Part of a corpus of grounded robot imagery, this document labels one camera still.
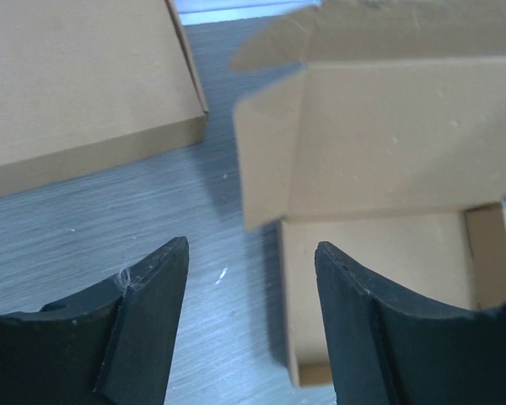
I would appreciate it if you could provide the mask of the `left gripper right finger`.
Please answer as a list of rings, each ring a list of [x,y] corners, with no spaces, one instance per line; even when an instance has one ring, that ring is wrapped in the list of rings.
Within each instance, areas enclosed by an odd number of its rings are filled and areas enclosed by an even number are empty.
[[[338,403],[506,404],[506,302],[447,305],[327,241],[315,272]]]

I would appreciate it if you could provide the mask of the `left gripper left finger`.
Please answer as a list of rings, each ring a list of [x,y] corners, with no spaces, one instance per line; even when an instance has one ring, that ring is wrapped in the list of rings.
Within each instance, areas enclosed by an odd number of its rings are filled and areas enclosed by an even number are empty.
[[[161,405],[188,270],[175,237],[37,312],[0,315],[0,404]]]

